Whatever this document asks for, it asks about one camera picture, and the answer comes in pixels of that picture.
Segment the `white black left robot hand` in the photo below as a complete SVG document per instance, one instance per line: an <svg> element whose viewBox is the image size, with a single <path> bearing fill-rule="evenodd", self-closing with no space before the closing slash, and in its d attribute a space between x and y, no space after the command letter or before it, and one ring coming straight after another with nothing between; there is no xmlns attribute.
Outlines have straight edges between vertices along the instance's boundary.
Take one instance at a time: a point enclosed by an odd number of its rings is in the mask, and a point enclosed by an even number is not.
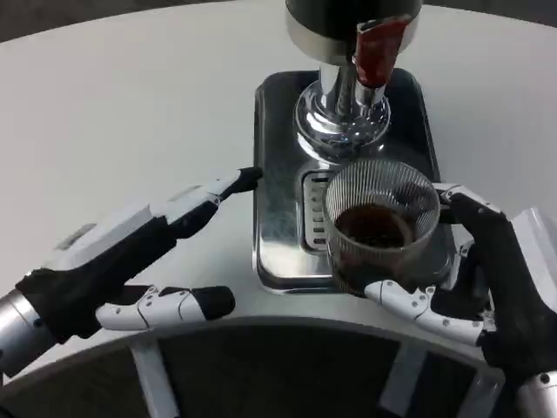
<svg viewBox="0 0 557 418"><path fill-rule="evenodd" d="M181 192L160 212L143 204L91 224L16 284L36 314L31 326L46 329L59 344L91 337L101 327L96 311L117 298L127 281L199 233L230 196L255 190L262 176L259 167L240 168Z"/></svg>

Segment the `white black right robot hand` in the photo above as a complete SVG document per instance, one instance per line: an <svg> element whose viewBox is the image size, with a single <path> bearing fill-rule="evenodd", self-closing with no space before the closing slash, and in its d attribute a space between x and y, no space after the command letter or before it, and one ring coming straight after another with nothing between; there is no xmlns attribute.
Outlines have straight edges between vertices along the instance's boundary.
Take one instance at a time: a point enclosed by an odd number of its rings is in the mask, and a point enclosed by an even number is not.
<svg viewBox="0 0 557 418"><path fill-rule="evenodd" d="M370 283L364 295L432 333L480 347L491 366L511 381L556 372L556 225L535 208L509 219L463 185L435 184L449 218L472 238L461 247L454 277L476 267L487 282L490 316L455 318L434 308L437 287L410 293L393 280Z"/></svg>

